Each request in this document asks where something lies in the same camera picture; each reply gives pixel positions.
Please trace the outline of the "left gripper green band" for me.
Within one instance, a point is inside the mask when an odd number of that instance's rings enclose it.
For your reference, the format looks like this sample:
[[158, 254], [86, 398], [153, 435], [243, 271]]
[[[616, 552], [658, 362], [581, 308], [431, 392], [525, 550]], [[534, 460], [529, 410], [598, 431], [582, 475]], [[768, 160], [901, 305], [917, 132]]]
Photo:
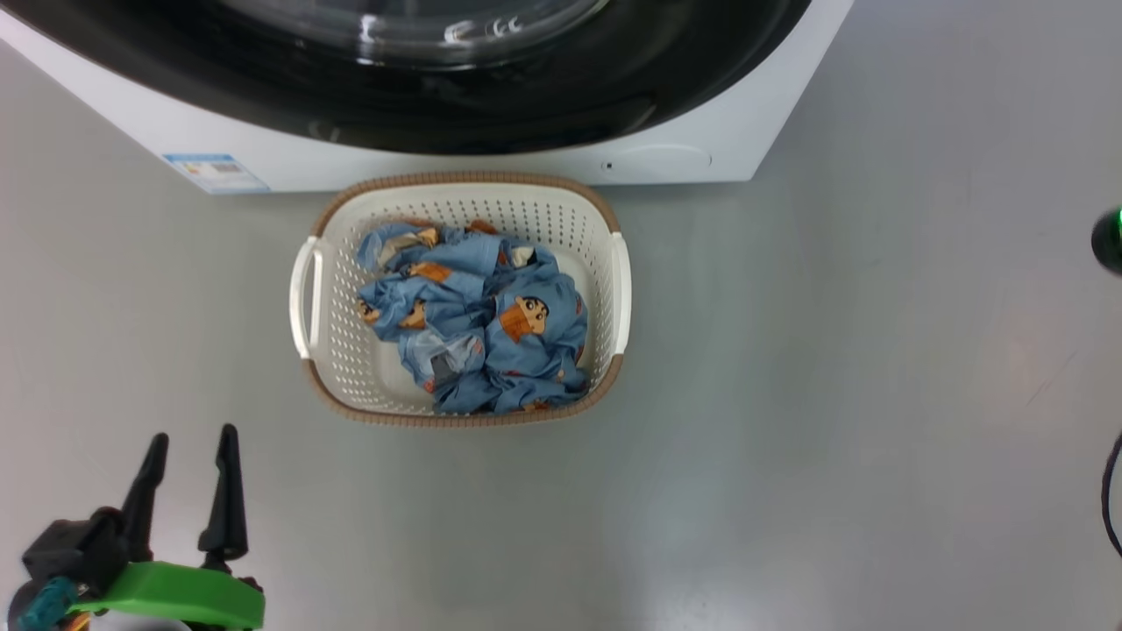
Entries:
[[128, 564], [100, 598], [80, 598], [67, 613], [109, 610], [204, 627], [263, 628], [266, 611], [263, 591], [227, 574], [229, 563], [249, 551], [237, 428], [223, 426], [217, 447], [217, 490], [206, 528], [199, 536], [203, 568], [153, 563], [153, 511], [166, 469], [168, 446], [168, 435], [153, 436], [121, 507], [121, 539], [129, 563], [136, 564]]

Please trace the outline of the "black-rimmed glass washer door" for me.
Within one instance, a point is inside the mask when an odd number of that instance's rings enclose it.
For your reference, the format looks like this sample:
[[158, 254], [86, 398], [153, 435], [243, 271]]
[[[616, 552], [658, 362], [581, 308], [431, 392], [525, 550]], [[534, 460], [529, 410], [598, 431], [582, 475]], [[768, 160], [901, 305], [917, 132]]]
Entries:
[[811, 0], [0, 0], [83, 60], [273, 131], [429, 155], [645, 131], [760, 67]]

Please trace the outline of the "cream basket with brown rim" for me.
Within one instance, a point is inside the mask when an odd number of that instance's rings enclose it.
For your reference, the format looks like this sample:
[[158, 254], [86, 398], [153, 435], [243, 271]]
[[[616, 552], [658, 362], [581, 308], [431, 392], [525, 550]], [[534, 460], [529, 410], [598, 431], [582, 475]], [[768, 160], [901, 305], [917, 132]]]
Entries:
[[[356, 294], [375, 274], [355, 259], [361, 237], [383, 223], [484, 221], [544, 246], [572, 276], [589, 308], [579, 365], [590, 387], [577, 402], [511, 415], [440, 415], [410, 379], [393, 344], [357, 316]], [[288, 290], [294, 347], [331, 410], [373, 426], [482, 428], [581, 415], [620, 375], [632, 324], [632, 266], [620, 221], [605, 196], [564, 177], [516, 172], [447, 172], [377, 177], [344, 188], [301, 244]]]

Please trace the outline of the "white front-loading washing machine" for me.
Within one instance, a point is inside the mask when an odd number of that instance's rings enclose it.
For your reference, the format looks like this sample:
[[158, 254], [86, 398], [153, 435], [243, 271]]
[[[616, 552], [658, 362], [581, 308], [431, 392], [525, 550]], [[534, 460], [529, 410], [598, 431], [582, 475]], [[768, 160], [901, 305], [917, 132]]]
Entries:
[[421, 172], [517, 171], [613, 183], [601, 163], [640, 146], [692, 146], [712, 156], [703, 182], [753, 177], [813, 77], [854, 0], [811, 0], [785, 40], [749, 75], [708, 103], [645, 131], [586, 146], [495, 155], [429, 155], [321, 141], [209, 112], [101, 68], [0, 9], [0, 42], [163, 159], [164, 154], [229, 154], [270, 192], [337, 191], [373, 177]]

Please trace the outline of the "blue energy label sticker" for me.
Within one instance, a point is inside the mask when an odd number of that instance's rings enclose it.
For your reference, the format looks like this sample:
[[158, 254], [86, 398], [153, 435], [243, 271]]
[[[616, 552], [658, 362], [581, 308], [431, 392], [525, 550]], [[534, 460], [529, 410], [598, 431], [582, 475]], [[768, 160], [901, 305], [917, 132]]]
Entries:
[[263, 195], [270, 188], [229, 154], [164, 154], [163, 159], [209, 195]]

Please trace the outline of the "round white filter cover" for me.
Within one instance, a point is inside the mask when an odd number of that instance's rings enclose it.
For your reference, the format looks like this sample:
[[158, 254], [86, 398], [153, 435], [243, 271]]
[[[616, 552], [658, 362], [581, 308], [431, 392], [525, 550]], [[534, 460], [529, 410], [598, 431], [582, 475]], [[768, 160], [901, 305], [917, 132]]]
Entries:
[[709, 152], [680, 145], [640, 146], [618, 152], [601, 163], [613, 183], [661, 185], [703, 182], [712, 166]]

